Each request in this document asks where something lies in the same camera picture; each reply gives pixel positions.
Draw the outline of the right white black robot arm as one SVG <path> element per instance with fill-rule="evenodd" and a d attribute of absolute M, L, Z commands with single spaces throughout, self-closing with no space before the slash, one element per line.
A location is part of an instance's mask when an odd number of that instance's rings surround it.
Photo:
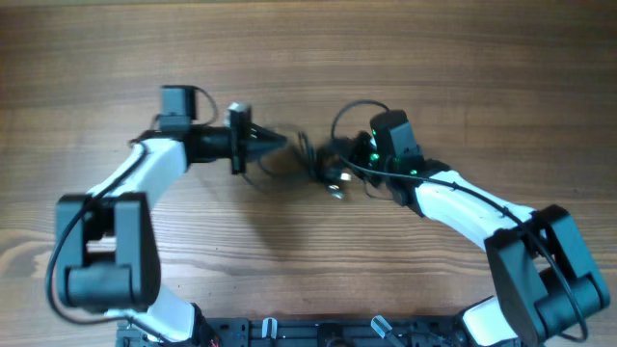
<path fill-rule="evenodd" d="M 348 169 L 418 216 L 451 227 L 487 256 L 495 295 L 465 309 L 459 328 L 471 346 L 541 346 L 568 329 L 589 336 L 587 319 L 610 294 L 573 216 L 500 199 L 445 163 L 427 159 L 402 110 L 387 109 L 354 138 L 333 134 L 318 162 L 333 178 Z"/>

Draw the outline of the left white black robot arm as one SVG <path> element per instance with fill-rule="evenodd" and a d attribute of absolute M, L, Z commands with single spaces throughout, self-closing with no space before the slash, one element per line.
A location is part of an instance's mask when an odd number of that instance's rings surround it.
<path fill-rule="evenodd" d="M 199 307 L 161 282 L 150 210 L 193 164 L 219 159 L 232 174 L 286 144 L 256 125 L 252 108 L 229 105 L 222 126 L 199 123 L 197 86 L 161 89 L 161 111 L 150 129 L 131 140 L 130 156 L 103 182 L 56 205 L 56 242 L 45 273 L 45 296 L 61 319 L 67 307 L 95 314 L 94 324 L 123 321 L 159 346 L 218 346 L 222 339 Z"/>

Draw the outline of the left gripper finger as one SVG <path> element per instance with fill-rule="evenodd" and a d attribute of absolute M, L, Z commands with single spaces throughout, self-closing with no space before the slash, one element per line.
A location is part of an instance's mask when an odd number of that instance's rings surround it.
<path fill-rule="evenodd" d="M 257 125 L 255 123 L 251 124 L 251 138 L 255 141 L 263 143 L 268 142 L 285 144 L 287 142 L 287 138 L 282 134 L 279 134 L 273 130 Z"/>
<path fill-rule="evenodd" d="M 287 146 L 287 140 L 254 140 L 249 141 L 249 158 L 258 159 Z"/>

